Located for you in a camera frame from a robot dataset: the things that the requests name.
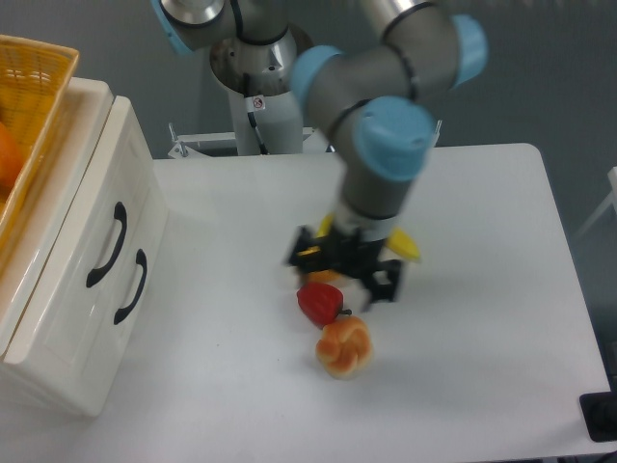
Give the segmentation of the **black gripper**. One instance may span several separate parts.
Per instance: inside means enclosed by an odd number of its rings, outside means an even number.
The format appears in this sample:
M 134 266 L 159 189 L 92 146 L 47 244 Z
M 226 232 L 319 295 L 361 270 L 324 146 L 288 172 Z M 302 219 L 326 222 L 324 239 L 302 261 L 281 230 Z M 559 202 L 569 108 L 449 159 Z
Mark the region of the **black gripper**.
M 292 240 L 283 262 L 287 266 L 309 273 L 332 270 L 338 274 L 360 280 L 369 293 L 362 307 L 368 313 L 374 303 L 394 302 L 401 277 L 400 259 L 379 260 L 384 239 L 363 241 L 363 234 L 356 229 L 346 235 L 337 228 L 320 238 L 312 229 L 302 226 Z

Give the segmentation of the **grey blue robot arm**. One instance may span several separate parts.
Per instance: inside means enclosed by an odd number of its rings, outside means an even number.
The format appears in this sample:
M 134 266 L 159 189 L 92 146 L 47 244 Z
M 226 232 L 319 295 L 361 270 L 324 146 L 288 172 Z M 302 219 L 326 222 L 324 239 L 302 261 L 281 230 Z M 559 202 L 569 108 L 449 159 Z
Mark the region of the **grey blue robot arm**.
M 174 50 L 209 52 L 228 93 L 241 155 L 294 153 L 312 123 L 345 163 L 324 236 L 301 228 L 288 263 L 301 274 L 333 270 L 372 301 L 393 301 L 397 259 L 380 255 L 439 128 L 420 106 L 482 72 L 488 44 L 467 15 L 435 1 L 366 1 L 378 44 L 348 56 L 315 46 L 284 1 L 156 1 Z

